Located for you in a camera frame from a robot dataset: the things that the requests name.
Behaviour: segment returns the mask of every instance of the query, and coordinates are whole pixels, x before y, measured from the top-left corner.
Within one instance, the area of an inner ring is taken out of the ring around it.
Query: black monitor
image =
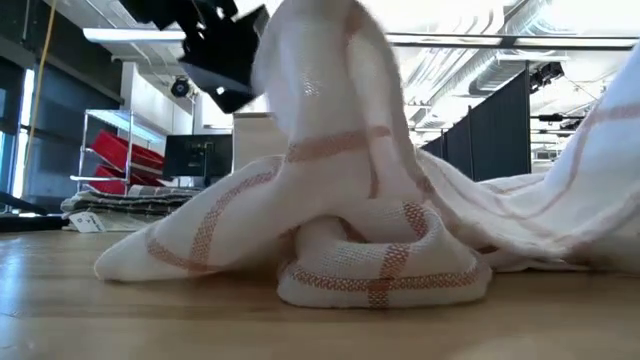
[[[231,172],[233,138],[231,134],[169,135],[164,151],[164,177],[201,176],[205,186],[212,178]]]

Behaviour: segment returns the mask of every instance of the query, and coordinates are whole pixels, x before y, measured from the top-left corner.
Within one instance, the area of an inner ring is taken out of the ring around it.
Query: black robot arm
[[[185,32],[185,55],[178,59],[191,80],[225,113],[258,95],[251,88],[251,66],[269,14],[261,6],[237,18],[233,0],[120,0],[140,23],[164,30],[177,23]]]

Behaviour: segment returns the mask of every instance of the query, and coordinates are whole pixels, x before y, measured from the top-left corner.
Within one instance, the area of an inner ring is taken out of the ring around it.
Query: wooden floor
[[[472,305],[310,310],[248,278],[103,283],[92,264],[121,237],[0,236],[0,359],[640,359],[640,279],[499,275]]]

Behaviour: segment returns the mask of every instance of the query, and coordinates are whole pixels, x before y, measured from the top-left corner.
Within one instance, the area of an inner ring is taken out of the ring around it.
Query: ceiling light
[[[638,42],[636,38],[585,38],[585,37],[519,37],[514,46],[525,47],[557,47],[563,49],[598,47],[598,48],[625,48],[633,47]]]
[[[439,47],[458,46],[492,46],[502,41],[500,36],[457,36],[457,35],[422,35],[408,33],[388,33],[387,41],[394,46],[406,44],[437,45]]]
[[[144,30],[144,29],[82,29],[84,37],[93,43],[176,43],[185,39],[180,30]]]
[[[540,55],[537,53],[525,53],[519,55],[497,54],[498,61],[534,61],[534,62],[562,62],[569,61],[571,58],[566,55]]]

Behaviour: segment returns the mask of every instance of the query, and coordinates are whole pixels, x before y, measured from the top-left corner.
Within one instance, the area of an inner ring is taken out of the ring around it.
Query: paper
[[[81,233],[105,232],[105,227],[98,215],[92,212],[81,212],[69,216],[69,220]]]

